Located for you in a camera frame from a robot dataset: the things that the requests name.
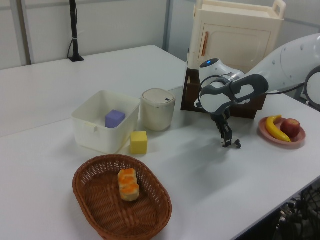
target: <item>black pole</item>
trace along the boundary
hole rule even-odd
[[[79,62],[79,61],[83,61],[84,58],[79,55],[79,48],[78,48],[76,0],[70,0],[70,16],[71,16],[73,56],[69,57],[69,59],[72,62]]]

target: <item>red apple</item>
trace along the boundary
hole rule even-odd
[[[300,133],[300,128],[300,122],[292,118],[284,120],[280,126],[280,130],[291,139]]]

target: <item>yellow sponge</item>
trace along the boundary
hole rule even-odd
[[[131,154],[146,154],[148,138],[145,131],[133,131],[130,137]]]

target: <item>pink plate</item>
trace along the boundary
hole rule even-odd
[[[262,118],[259,122],[259,129],[260,132],[269,140],[277,143],[277,144],[282,144],[282,145],[298,145],[301,142],[303,142],[306,138],[306,132],[305,130],[301,127],[300,132],[298,134],[298,136],[294,137],[294,138],[290,138],[291,142],[287,142],[287,141],[281,141],[278,139],[275,139],[273,136],[270,135],[270,133],[268,132],[268,130],[266,129],[266,120],[267,117]],[[277,120],[274,121],[274,125],[280,129],[281,124],[284,122],[284,120],[286,120],[285,118],[278,118]]]

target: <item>white plastic bin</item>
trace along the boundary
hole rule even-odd
[[[140,99],[102,90],[72,113],[75,141],[105,154],[116,153],[138,125]],[[125,114],[115,128],[105,127],[105,116],[112,110]]]

